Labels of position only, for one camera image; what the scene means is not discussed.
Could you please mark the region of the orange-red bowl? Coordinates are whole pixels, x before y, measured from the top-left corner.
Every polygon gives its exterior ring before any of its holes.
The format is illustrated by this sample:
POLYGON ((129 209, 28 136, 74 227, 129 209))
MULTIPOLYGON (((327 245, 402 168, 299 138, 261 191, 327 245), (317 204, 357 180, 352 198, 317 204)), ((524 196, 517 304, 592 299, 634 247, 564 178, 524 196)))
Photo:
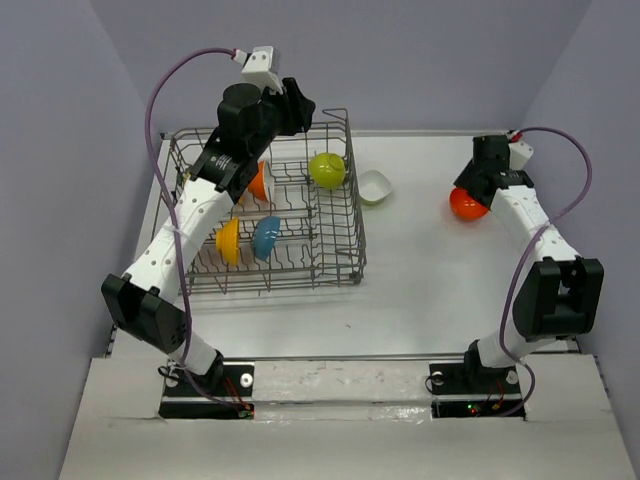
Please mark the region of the orange-red bowl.
POLYGON ((480 220, 489 213, 487 207, 474 200, 465 189, 460 187, 452 189, 449 195, 449 206, 459 220, 466 222, 480 220))

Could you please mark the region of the lime green bowl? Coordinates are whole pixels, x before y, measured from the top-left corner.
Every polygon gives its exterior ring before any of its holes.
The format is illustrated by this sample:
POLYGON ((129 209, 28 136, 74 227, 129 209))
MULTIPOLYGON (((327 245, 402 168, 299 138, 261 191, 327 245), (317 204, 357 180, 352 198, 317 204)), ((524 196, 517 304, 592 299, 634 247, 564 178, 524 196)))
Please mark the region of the lime green bowl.
POLYGON ((327 190, 339 188, 346 176, 345 162, 335 153, 324 152, 315 155, 309 163, 312 180, 327 190))

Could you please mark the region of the round white bowl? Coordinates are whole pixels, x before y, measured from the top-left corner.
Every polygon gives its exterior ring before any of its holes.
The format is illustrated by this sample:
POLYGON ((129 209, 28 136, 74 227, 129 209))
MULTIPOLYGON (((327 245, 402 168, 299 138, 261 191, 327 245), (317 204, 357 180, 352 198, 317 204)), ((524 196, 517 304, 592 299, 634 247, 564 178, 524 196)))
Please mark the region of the round white bowl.
POLYGON ((271 161, 262 160, 258 164, 258 173, 250 182, 247 191, 257 200, 270 203, 275 190, 275 179, 271 171, 271 161))

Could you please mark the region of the blue bowl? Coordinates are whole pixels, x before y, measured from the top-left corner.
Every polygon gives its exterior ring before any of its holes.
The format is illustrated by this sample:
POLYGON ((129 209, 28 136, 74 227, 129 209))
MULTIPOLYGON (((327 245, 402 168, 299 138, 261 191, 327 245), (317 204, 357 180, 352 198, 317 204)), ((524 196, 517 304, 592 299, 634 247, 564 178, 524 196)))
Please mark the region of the blue bowl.
POLYGON ((280 233, 281 218, 267 216, 258 221, 251 239, 254 257, 267 261, 280 233))

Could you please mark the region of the yellow bowl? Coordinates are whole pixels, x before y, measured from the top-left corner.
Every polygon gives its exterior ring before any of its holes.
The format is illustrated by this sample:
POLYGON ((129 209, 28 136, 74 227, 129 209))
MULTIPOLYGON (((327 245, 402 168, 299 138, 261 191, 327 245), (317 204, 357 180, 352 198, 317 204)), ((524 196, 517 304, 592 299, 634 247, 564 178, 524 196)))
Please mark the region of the yellow bowl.
POLYGON ((215 236, 216 250, 222 258, 232 266, 238 265, 239 259, 239 219, 231 218, 215 236))

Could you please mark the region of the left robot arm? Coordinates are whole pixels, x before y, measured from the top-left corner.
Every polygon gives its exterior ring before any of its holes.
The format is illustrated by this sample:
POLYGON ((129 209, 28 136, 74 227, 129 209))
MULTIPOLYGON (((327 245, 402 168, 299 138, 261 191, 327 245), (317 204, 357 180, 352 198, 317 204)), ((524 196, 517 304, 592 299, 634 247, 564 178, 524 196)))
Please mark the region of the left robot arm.
POLYGON ((278 136, 310 129, 315 104, 295 78, 272 93, 251 83, 227 87, 218 125, 186 175, 169 217, 139 258, 121 275, 110 274, 101 293, 114 324, 183 366, 195 392, 209 395, 221 383, 222 353, 194 333, 189 306, 175 302, 185 273, 213 227, 231 211, 259 172, 258 160, 278 136))

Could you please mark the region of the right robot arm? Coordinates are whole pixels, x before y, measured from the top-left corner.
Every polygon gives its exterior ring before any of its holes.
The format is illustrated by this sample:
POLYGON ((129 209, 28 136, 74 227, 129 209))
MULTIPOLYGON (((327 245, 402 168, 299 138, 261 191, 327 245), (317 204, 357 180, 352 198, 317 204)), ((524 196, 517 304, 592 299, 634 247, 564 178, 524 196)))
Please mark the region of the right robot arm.
POLYGON ((562 236, 524 167, 533 155, 520 132, 480 135, 454 185, 493 214, 520 254, 498 329, 474 341, 460 368, 462 384, 482 392, 497 375, 536 350, 593 329, 604 267, 562 236))

